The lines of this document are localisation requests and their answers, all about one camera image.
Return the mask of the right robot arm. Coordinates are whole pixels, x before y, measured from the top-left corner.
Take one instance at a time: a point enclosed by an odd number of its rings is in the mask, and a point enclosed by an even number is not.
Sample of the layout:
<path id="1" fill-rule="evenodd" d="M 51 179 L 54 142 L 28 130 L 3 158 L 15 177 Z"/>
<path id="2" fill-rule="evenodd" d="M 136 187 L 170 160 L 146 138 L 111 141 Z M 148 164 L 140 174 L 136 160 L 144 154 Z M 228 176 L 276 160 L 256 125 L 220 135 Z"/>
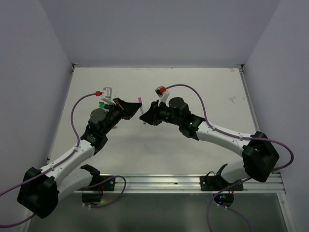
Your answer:
<path id="1" fill-rule="evenodd" d="M 279 159 L 279 154 L 264 133 L 219 133 L 215 125 L 209 126 L 204 118 L 192 114 L 188 104 L 180 97 L 172 98 L 168 104 L 152 102 L 140 120 L 152 126 L 162 122 L 176 125 L 187 138 L 210 142 L 239 155 L 241 160 L 224 164 L 211 178 L 211 182 L 222 190 L 246 178 L 266 182 Z"/>

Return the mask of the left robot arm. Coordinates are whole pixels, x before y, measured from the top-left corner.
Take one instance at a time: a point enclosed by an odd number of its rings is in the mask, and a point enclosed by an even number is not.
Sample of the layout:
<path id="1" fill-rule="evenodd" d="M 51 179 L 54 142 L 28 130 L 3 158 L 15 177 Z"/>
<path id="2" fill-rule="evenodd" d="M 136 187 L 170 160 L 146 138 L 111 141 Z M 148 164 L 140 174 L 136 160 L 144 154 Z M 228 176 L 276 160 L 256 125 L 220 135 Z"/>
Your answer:
<path id="1" fill-rule="evenodd" d="M 28 210 L 46 218 L 58 202 L 84 187 L 94 190 L 100 184 L 100 172 L 90 165 L 82 165 L 107 143 L 107 133 L 122 119 L 131 119 L 141 108 L 140 102 L 125 102 L 115 98 L 107 109 L 97 108 L 90 114 L 84 134 L 69 151 L 55 161 L 30 168 L 24 175 L 17 201 Z"/>

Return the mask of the purple white marker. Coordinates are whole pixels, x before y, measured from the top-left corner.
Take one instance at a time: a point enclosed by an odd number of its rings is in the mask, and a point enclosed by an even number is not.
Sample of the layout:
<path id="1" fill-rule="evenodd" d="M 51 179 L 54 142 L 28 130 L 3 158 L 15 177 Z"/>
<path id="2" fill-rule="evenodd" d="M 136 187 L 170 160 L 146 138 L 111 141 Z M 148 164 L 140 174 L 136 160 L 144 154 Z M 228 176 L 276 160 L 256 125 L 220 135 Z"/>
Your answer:
<path id="1" fill-rule="evenodd" d="M 140 116 L 144 114 L 143 105 L 140 107 Z"/>

